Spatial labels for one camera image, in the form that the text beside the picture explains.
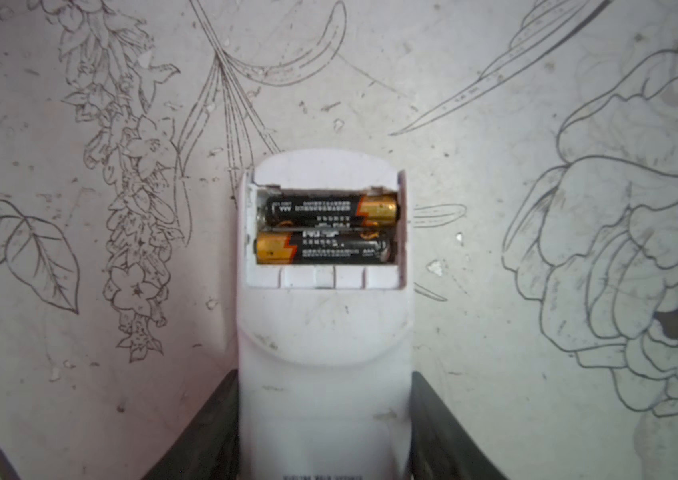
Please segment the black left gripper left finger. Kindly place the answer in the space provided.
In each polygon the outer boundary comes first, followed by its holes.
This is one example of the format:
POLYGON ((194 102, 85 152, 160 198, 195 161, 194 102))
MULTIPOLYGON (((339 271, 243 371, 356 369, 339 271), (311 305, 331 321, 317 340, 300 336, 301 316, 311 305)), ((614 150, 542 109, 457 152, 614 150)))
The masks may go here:
POLYGON ((236 369, 219 383, 144 480, 234 480, 239 477, 239 379, 236 369))

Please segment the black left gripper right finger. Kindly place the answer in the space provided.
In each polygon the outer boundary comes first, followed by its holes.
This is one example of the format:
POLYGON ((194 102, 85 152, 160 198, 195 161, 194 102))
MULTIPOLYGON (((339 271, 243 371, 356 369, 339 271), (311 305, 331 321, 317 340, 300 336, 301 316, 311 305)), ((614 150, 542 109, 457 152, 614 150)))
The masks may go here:
POLYGON ((507 479, 418 371, 412 373, 410 416, 413 479, 507 479))

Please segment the large white remote control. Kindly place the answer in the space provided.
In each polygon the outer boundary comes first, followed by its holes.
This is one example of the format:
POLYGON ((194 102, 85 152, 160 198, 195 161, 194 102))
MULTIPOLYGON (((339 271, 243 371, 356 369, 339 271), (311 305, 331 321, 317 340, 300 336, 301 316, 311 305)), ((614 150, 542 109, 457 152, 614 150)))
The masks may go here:
POLYGON ((240 184, 236 327, 243 479, 411 475, 414 299, 406 175, 366 154, 307 149, 263 160, 240 184), (280 195, 395 195, 388 227, 280 227, 259 220, 280 195), (261 232, 383 231, 381 265, 263 265, 261 232))

